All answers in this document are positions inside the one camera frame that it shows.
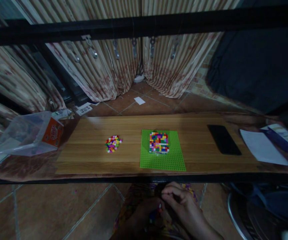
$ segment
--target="tiled floor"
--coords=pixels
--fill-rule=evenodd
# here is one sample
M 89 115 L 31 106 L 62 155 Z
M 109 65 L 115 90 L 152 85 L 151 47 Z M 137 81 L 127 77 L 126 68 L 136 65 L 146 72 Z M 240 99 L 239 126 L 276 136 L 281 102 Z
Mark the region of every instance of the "tiled floor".
M 141 97 L 145 103 L 139 105 L 134 98 Z M 164 97 L 158 91 L 150 87 L 146 82 L 134 84 L 131 90 L 110 100 L 92 106 L 93 110 L 84 117 L 104 116 L 134 116 L 134 115 L 158 115 L 187 112 L 247 112 L 213 99 L 204 98 L 192 93 L 184 93 L 180 99 Z
M 0 185 L 0 239 L 105 240 L 130 184 Z M 241 240 L 220 184 L 192 184 L 209 223 L 224 239 Z
M 145 103 L 138 105 L 134 98 Z M 185 93 L 170 99 L 145 82 L 85 116 L 154 115 L 186 112 L 246 112 L 216 100 Z M 109 239 L 130 184 L 0 185 L 0 239 Z M 224 239 L 241 237 L 227 212 L 220 184 L 193 184 L 207 220 Z

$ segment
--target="box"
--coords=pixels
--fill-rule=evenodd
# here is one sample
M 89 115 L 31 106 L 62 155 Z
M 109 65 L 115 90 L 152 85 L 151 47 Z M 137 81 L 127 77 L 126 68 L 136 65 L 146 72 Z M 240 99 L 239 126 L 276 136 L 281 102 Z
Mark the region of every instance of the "box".
M 0 154 L 33 156 L 57 150 L 63 124 L 45 111 L 15 117 L 0 138 Z

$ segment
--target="black phone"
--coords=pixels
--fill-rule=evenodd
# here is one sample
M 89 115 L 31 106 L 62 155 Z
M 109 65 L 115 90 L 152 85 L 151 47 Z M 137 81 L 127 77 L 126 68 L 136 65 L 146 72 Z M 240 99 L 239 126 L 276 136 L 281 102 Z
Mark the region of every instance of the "black phone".
M 207 125 L 207 127 L 210 130 L 215 143 L 222 154 L 242 155 L 241 151 L 238 149 L 236 143 L 234 142 L 225 126 Z

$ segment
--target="hand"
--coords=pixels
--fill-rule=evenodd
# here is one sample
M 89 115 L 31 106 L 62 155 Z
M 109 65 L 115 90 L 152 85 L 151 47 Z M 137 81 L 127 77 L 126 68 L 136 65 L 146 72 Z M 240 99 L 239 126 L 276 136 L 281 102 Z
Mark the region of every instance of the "hand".
M 162 190 L 162 199 L 174 210 L 186 230 L 196 239 L 223 239 L 206 221 L 189 191 L 176 182 L 171 182 Z
M 143 232 L 144 228 L 149 222 L 149 215 L 161 205 L 162 210 L 165 209 L 164 202 L 157 198 L 148 198 L 141 202 L 133 215 L 127 220 L 128 224 L 132 226 L 135 234 Z

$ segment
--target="wooden tabletop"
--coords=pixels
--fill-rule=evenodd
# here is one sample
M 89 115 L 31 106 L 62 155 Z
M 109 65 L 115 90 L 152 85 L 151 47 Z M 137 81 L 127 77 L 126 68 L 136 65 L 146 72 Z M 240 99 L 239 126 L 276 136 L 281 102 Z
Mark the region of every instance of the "wooden tabletop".
M 224 125 L 242 155 L 221 154 L 207 124 Z M 170 173 L 139 167 L 142 129 L 177 131 L 187 173 L 259 171 L 257 160 L 220 114 L 176 114 L 83 118 L 57 160 L 56 173 Z M 123 143 L 107 153 L 105 142 L 112 135 L 119 135 Z

